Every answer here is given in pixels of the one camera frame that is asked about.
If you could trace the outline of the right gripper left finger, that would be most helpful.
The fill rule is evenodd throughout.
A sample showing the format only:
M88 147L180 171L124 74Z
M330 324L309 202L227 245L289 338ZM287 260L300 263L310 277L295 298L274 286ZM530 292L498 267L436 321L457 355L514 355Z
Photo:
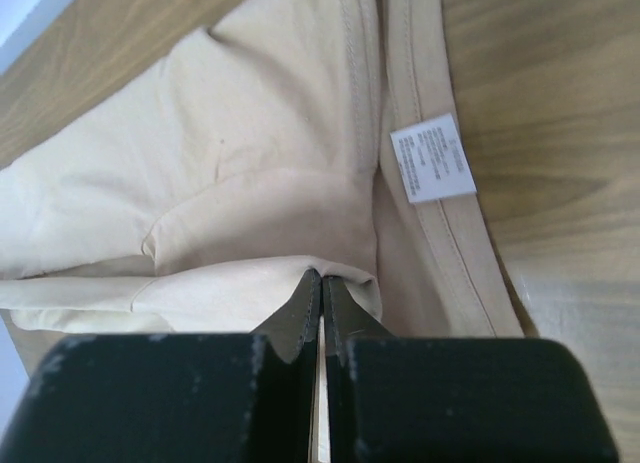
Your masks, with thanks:
M308 462L321 278L249 333L68 337L41 361L5 462Z

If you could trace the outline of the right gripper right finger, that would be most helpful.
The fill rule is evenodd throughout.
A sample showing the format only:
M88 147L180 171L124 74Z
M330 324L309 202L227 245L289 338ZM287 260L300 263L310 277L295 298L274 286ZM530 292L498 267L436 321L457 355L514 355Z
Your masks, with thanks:
M322 283L335 462L615 462L579 361L536 338L401 338Z

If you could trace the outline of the beige t shirt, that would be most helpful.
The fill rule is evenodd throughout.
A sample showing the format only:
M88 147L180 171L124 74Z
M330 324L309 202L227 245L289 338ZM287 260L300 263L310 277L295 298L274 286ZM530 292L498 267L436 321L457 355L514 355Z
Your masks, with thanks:
M249 333L321 278L401 338L522 338L460 141L442 0L245 0L1 172L24 330Z

